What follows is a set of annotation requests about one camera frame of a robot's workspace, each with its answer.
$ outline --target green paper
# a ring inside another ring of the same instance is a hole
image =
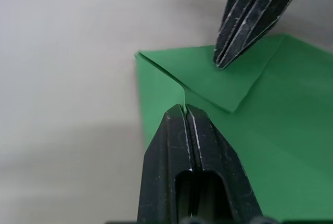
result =
[[[216,70],[212,50],[137,55],[147,143],[168,106],[185,99],[205,110],[236,150],[263,214],[333,219],[333,55],[287,35],[270,36]],[[145,100],[159,112],[151,115]],[[158,122],[154,129],[147,118]]]

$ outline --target white background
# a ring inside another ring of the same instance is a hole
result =
[[[0,0],[0,222],[135,220],[139,49],[214,44],[226,0]],[[275,31],[333,51],[332,0]]]

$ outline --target white scratch mark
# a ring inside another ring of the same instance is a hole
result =
[[[195,133],[196,133],[196,139],[197,139],[197,145],[198,145],[199,155],[200,155],[200,159],[202,160],[201,151],[200,151],[200,144],[199,144],[199,138],[198,138],[198,132],[197,132],[196,121],[195,121],[195,119],[194,119],[194,116],[193,116],[192,112],[189,111],[189,113],[191,114],[191,117],[192,117],[192,119],[193,119],[194,131],[195,131]]]
[[[183,115],[183,123],[184,123],[184,131],[185,131],[185,138],[186,138],[186,146],[187,146],[188,158],[191,160],[191,153],[189,151],[188,137],[187,137],[186,123],[185,123],[184,115]]]

